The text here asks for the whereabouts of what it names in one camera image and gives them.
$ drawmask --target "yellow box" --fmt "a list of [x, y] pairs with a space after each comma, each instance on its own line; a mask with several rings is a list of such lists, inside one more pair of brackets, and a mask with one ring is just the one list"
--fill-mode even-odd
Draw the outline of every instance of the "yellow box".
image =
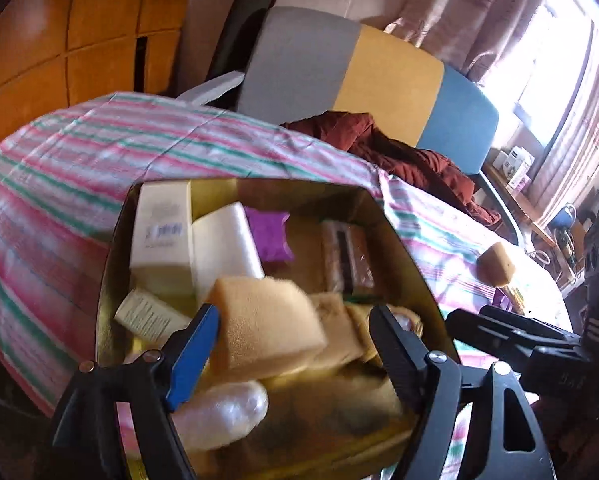
[[[459, 362], [439, 308], [417, 266], [381, 207], [360, 187], [259, 178], [222, 179], [209, 189], [226, 189], [216, 206], [238, 200], [260, 210], [286, 211], [288, 243], [295, 260], [273, 272], [305, 292], [323, 292], [324, 273], [319, 220], [334, 219], [364, 228], [369, 260], [383, 301], [404, 306], [423, 322], [423, 341]], [[208, 197], [193, 181], [195, 195]], [[103, 366], [120, 364], [132, 347], [132, 335], [114, 321], [129, 291], [130, 246], [141, 184], [126, 197], [113, 235], [99, 301], [96, 358]], [[381, 370], [353, 362], [342, 370], [307, 370], [263, 381], [270, 406], [262, 423], [240, 441], [212, 452], [217, 471], [202, 478], [249, 480], [359, 480], [399, 460], [416, 416], [403, 410]]]

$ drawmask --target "silver bolt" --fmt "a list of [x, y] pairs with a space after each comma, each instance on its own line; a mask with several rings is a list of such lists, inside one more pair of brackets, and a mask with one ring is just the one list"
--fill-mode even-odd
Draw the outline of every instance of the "silver bolt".
[[143, 358], [147, 363], [156, 363], [162, 358], [162, 353], [159, 350], [146, 350]]
[[495, 370], [500, 375], [508, 375], [511, 373], [511, 366], [504, 361], [497, 361], [493, 365], [493, 370]]
[[446, 354], [444, 352], [440, 352], [439, 350], [433, 350], [432, 352], [428, 352], [428, 359], [433, 361], [434, 363], [443, 363], [446, 362]]
[[84, 361], [79, 365], [79, 371], [83, 374], [87, 374], [95, 370], [95, 363], [92, 361]]

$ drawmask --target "purple package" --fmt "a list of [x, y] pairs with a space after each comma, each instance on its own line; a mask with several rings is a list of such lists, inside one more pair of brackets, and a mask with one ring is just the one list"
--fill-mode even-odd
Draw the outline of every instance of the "purple package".
[[511, 303], [511, 300], [508, 299], [508, 296], [504, 294], [503, 290], [499, 287], [495, 289], [495, 295], [493, 296], [493, 306], [498, 306], [506, 312], [513, 311], [513, 304]]
[[286, 241], [286, 220], [290, 216], [285, 212], [259, 211], [244, 207], [252, 238], [262, 262], [287, 262], [293, 260]]

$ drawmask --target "maroon cloth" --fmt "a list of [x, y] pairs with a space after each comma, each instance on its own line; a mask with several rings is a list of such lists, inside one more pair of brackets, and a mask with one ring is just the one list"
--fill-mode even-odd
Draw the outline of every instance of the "maroon cloth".
[[372, 162], [468, 214], [480, 224], [493, 226], [501, 219], [498, 212], [473, 201], [475, 184], [447, 157], [389, 139], [370, 114], [324, 112], [282, 126], [325, 140], [340, 150]]

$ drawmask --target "pink curtain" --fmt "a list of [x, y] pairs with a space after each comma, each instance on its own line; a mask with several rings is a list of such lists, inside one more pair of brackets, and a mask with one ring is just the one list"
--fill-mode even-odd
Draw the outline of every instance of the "pink curtain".
[[545, 226], [568, 202], [589, 187], [599, 168], [599, 30], [582, 84], [564, 127], [529, 187], [529, 200]]
[[542, 0], [407, 0], [385, 32], [478, 82], [522, 37]]

